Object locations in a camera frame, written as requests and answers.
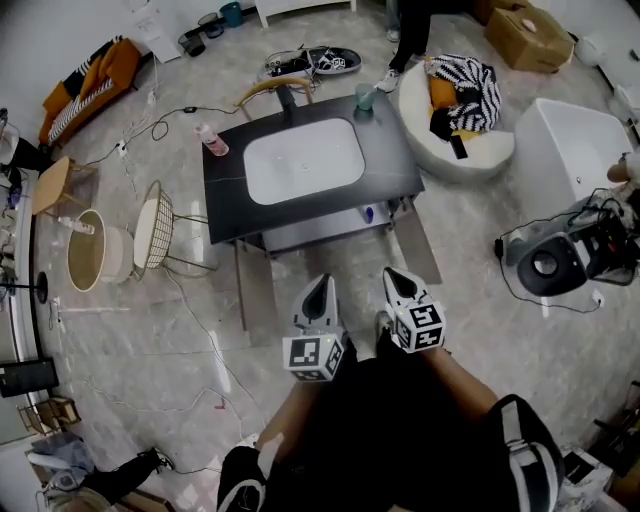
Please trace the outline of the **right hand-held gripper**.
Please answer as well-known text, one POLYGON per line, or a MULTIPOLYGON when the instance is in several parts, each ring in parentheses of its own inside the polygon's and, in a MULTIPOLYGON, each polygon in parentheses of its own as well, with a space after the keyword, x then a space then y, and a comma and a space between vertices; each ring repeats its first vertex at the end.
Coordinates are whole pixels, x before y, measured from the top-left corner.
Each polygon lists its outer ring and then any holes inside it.
POLYGON ((424 280, 395 267, 385 267, 382 279, 391 305, 394 344, 406 353, 441 346, 446 330, 444 309, 428 293, 424 280))

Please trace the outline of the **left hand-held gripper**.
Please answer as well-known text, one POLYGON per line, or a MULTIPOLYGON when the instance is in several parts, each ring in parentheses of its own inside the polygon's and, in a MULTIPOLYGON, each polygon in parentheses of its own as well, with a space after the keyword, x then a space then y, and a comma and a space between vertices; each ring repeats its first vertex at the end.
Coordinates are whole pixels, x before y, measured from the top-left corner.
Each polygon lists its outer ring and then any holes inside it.
POLYGON ((321 274, 298 294, 291 336, 282 339, 283 367, 300 382, 329 382, 345 354, 345 329, 338 319, 335 279, 321 274), (323 317, 316 324, 305 324, 323 317))

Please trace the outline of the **pink spray bottle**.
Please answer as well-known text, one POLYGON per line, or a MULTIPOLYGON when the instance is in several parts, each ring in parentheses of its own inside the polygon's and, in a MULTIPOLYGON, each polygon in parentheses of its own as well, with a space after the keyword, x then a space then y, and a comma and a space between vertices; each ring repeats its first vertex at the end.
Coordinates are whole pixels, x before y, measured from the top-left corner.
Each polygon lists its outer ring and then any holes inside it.
POLYGON ((216 157, 224 157, 229 153, 229 146, 208 124, 198 124, 194 132, 200 142, 216 157))

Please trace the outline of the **person's right forearm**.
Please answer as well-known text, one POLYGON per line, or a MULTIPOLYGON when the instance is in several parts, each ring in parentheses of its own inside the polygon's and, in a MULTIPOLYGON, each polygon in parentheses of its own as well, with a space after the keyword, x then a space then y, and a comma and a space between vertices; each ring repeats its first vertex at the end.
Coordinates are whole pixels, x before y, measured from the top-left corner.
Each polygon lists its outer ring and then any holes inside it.
POLYGON ((461 412, 470 421, 482 422, 499 400, 494 391, 442 347, 425 350, 421 355, 450 392, 461 412))

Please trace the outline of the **person's left forearm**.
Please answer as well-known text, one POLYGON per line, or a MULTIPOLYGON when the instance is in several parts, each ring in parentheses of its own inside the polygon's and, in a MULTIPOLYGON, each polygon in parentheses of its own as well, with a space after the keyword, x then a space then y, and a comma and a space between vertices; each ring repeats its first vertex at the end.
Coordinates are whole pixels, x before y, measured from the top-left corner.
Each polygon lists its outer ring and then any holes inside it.
POLYGON ((261 451, 282 435, 276 459, 284 459, 294 452, 314 404, 326 386, 327 383, 297 382, 259 435, 255 448, 261 451))

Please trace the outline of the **white sink basin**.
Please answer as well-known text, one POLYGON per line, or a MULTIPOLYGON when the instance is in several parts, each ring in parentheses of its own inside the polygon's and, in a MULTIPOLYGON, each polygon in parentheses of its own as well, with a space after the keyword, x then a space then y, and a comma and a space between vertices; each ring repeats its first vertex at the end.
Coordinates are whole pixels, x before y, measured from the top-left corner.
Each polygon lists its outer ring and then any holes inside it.
POLYGON ((365 170, 356 132, 343 118, 256 139, 245 148, 243 161, 249 195, 263 206, 350 185, 365 170))

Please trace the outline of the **person's shoe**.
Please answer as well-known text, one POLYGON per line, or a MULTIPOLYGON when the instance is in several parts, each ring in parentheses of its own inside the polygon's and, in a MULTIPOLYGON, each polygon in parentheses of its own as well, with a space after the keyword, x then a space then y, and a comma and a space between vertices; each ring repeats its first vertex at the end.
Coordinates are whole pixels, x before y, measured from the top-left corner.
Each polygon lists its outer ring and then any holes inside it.
POLYGON ((392 333, 393 321, 386 311, 378 311, 375 316, 375 353, 380 356, 395 346, 392 333))

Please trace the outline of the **grey cabinet door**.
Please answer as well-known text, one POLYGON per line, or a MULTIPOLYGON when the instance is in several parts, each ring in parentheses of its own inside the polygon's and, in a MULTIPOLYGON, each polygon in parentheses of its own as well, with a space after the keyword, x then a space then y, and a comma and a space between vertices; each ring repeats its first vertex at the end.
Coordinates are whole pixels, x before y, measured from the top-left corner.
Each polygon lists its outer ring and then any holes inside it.
POLYGON ((276 330, 276 307, 271 260, 267 253, 244 241, 234 242, 236 277, 245 331, 276 330))
POLYGON ((406 268, 427 285, 442 284, 434 253, 412 198, 390 199, 386 206, 390 229, 396 237, 406 268))

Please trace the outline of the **person's black clothing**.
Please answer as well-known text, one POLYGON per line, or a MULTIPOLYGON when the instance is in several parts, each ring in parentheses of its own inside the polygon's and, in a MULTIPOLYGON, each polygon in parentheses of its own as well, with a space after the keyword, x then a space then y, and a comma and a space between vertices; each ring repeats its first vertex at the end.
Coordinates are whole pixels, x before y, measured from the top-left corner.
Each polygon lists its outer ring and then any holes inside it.
POLYGON ((422 352, 348 350, 294 452, 228 453, 216 512, 553 512, 563 458, 529 403, 470 421, 422 352))

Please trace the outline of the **white round beanbag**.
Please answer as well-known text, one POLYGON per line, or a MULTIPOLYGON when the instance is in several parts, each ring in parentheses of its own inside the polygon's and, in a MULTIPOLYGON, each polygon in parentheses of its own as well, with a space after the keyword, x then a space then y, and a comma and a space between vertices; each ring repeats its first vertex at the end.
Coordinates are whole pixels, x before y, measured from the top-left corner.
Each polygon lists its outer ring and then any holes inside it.
POLYGON ((458 184, 486 181, 508 167, 515 149, 511 132, 492 130, 463 137, 467 153, 457 158, 450 143, 430 131, 431 98, 422 64, 408 69, 393 93, 396 110, 419 167, 458 184))

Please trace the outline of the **black faucet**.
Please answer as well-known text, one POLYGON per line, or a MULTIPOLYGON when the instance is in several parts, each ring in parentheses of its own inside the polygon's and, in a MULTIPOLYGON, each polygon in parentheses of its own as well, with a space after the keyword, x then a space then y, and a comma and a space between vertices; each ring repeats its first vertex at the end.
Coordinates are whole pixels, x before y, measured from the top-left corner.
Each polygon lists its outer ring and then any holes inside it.
POLYGON ((275 88, 278 100, 282 108, 282 121, 287 127, 295 124, 297 104, 288 85, 278 85, 275 88))

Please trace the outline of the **orange cushion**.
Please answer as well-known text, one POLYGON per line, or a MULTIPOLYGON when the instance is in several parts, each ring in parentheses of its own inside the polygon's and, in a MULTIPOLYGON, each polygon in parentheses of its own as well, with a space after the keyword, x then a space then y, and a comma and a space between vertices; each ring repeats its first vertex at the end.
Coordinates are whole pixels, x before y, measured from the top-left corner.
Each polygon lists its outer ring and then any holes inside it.
POLYGON ((448 109, 459 105, 457 90, 452 82, 429 76, 428 84, 431 104, 434 110, 448 109))

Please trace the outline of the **black white striped cloth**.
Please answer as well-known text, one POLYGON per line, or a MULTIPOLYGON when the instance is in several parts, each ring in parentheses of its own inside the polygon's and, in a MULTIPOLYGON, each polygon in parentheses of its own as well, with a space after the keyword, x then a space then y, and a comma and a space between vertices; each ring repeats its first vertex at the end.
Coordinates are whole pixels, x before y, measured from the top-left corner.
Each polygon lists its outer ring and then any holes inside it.
POLYGON ((441 54, 424 63, 429 79, 451 84, 455 102, 451 106, 434 108, 442 127, 450 132, 487 132, 500 117, 502 98, 493 67, 473 57, 441 54))

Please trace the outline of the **white bathtub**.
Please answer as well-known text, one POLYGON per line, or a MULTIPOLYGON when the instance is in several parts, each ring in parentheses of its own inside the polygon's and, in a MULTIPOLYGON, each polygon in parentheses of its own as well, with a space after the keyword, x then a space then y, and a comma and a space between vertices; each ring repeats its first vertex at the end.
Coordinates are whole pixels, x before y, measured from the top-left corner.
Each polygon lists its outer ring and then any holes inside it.
POLYGON ((608 188, 609 167, 633 150, 614 116, 537 98, 514 128, 511 173, 524 218, 546 219, 597 188, 608 188))

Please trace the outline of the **wooden chair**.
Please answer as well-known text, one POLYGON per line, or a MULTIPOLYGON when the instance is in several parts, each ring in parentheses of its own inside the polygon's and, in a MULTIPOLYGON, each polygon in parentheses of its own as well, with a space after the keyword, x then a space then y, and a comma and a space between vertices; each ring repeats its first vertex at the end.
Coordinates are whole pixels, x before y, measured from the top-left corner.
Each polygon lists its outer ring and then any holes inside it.
POLYGON ((295 100, 292 96, 292 87, 302 89, 308 104, 312 104, 314 102, 311 91, 311 81, 309 79, 300 77, 276 77, 261 81, 254 85, 234 103, 234 106, 243 113, 244 117, 248 121, 251 121, 252 118, 248 113, 246 104, 252 98, 263 92, 275 92, 279 98, 282 108, 285 109, 289 104, 295 104, 295 100))

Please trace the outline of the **round beige basket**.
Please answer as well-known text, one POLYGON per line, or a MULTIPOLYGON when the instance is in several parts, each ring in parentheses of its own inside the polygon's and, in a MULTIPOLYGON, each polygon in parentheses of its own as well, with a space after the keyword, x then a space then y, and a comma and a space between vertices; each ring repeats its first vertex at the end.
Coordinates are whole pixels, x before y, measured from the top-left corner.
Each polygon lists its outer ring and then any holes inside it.
POLYGON ((134 240, 125 229, 109 226, 97 210, 77 220, 92 234, 73 230, 67 246, 67 268, 76 290, 87 293, 99 284, 120 284, 133 273, 134 240))

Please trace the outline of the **black oval tray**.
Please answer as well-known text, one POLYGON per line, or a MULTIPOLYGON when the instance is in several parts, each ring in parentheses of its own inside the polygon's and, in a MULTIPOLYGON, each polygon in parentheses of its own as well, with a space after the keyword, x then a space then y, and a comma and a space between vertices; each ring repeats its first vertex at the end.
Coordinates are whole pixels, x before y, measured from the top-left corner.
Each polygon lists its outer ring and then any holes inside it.
POLYGON ((334 76, 357 72, 361 56, 348 48, 319 46, 308 50, 314 70, 319 75, 334 76))

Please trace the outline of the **black lamp base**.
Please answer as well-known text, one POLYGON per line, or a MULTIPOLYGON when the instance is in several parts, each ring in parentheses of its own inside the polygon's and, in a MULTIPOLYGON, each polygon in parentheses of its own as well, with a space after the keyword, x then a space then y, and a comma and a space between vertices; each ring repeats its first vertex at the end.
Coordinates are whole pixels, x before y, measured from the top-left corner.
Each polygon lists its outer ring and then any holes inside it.
POLYGON ((48 279, 44 272, 39 272, 35 284, 18 283, 14 277, 0 270, 0 290, 5 294, 15 294, 17 290, 33 292, 40 304, 48 302, 48 279))

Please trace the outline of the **large cardboard box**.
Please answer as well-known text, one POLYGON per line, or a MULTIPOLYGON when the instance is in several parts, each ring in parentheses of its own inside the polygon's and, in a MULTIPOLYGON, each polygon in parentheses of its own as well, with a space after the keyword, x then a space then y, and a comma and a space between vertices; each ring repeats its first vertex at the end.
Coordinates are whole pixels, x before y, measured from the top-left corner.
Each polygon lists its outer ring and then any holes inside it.
POLYGON ((485 38, 513 70, 553 74, 573 55, 574 40, 545 10, 495 8, 485 38))

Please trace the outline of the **wooden crate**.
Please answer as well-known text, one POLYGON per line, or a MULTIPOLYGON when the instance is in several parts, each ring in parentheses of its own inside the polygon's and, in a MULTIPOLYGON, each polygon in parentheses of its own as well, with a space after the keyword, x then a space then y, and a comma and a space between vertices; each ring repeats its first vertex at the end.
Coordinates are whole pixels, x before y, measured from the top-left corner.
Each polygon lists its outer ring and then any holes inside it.
POLYGON ((33 405, 17 408, 24 427, 31 433, 47 436, 76 425, 81 417, 70 398, 51 397, 33 405))

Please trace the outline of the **black mesh bin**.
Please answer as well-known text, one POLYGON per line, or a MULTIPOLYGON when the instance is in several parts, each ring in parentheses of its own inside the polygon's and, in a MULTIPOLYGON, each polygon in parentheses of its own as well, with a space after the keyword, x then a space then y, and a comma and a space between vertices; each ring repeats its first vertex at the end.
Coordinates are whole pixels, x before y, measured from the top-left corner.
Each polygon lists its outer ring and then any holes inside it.
POLYGON ((200 18, 198 26, 208 39, 218 38, 224 33, 224 21, 217 12, 206 14, 200 18))
POLYGON ((190 57, 197 57, 206 49, 199 32, 187 32, 183 34, 179 38, 178 43, 184 50, 184 53, 190 57))

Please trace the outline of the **small wooden table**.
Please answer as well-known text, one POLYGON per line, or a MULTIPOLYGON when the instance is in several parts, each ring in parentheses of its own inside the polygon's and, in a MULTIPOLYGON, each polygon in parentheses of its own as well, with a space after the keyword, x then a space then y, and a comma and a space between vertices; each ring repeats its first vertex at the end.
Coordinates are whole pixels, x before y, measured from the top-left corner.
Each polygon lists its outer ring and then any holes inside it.
POLYGON ((32 196, 32 215, 45 214, 53 216, 51 210, 59 204, 71 202, 89 208, 90 205, 72 195, 70 176, 73 172, 97 172, 95 166, 79 164, 74 159, 64 156, 44 171, 38 178, 32 196))

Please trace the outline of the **small cardboard box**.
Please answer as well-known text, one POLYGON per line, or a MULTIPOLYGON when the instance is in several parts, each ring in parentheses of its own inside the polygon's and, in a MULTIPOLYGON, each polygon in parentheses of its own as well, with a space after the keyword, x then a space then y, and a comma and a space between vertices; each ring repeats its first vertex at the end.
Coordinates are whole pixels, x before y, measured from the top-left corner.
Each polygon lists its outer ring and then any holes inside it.
POLYGON ((483 26, 487 25, 495 9, 516 11, 531 6, 528 0, 473 0, 472 4, 473 16, 483 26))

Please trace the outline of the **black flat monitor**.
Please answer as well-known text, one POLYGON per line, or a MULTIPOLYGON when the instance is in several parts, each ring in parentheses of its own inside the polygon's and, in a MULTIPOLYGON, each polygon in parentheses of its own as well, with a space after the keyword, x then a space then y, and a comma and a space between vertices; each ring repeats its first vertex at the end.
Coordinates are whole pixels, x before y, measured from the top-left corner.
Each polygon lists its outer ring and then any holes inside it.
POLYGON ((0 396, 16 397, 59 385, 52 358, 0 364, 0 396))

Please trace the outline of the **white drawer cabinet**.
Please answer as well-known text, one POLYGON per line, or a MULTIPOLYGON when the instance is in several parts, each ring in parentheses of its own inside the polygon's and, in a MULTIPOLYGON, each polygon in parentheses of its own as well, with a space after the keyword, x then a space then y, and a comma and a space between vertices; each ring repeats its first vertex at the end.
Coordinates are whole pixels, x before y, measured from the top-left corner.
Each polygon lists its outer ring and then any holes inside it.
POLYGON ((348 4, 357 11, 357 0, 255 0, 255 6, 263 28, 268 28, 268 18, 296 10, 334 4, 348 4))

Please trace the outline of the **teal waste bin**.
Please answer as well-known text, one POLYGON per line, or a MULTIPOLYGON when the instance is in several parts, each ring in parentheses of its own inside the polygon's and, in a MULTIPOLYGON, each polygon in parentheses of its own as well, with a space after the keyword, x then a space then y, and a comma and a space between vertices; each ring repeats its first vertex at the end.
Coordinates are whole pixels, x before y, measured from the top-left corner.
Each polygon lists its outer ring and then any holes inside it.
POLYGON ((238 0, 224 4, 219 11, 224 18, 224 23, 229 28, 237 28, 244 23, 242 7, 238 0))

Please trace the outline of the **striped sofa cushion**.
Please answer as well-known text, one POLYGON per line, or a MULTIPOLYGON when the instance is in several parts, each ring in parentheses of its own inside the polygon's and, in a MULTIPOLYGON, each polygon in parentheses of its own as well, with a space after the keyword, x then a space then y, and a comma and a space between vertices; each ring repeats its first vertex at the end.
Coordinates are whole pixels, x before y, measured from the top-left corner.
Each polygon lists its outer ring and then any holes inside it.
POLYGON ((47 133, 47 141, 49 144, 55 143, 65 132, 69 131, 69 127, 80 117, 85 119, 91 113, 97 110, 98 104, 103 102, 114 88, 114 82, 111 78, 105 80, 96 91, 92 92, 87 98, 81 100, 77 96, 60 113, 53 119, 52 125, 47 133))

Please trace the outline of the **white paper sheet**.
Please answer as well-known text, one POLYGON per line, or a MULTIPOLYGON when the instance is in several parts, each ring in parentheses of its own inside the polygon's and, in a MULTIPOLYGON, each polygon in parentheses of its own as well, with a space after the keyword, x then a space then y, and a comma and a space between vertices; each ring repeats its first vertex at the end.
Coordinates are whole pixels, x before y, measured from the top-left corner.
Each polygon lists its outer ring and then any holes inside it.
POLYGON ((174 21, 156 12, 142 12, 135 17, 133 26, 139 39, 161 63, 182 56, 178 44, 181 33, 174 21))

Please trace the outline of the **orange sofa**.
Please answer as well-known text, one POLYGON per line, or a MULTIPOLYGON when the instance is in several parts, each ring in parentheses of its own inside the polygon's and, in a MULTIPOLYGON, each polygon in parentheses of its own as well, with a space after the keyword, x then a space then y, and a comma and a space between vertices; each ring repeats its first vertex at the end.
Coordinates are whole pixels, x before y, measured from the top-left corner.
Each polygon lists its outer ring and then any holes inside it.
POLYGON ((140 59, 141 53, 133 42, 120 35, 113 37, 91 54, 65 80, 58 82, 44 100, 45 117, 38 135, 39 143, 48 147, 66 144, 73 134, 98 112, 131 90, 134 87, 140 59), (103 102, 98 104, 97 110, 85 119, 82 117, 77 119, 69 127, 68 132, 65 132, 55 143, 49 144, 47 133, 53 119, 60 111, 77 96, 81 100, 87 98, 108 78, 113 80, 114 88, 103 102))

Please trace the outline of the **grey backpack recording rig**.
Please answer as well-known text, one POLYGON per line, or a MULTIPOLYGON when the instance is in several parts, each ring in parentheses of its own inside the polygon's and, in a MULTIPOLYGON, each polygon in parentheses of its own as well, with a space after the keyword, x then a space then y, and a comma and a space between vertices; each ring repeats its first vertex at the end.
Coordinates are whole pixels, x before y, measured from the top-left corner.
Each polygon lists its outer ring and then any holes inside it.
POLYGON ((588 281, 630 285, 640 270, 640 188, 598 188, 559 214, 508 235, 506 264, 536 297, 588 281))

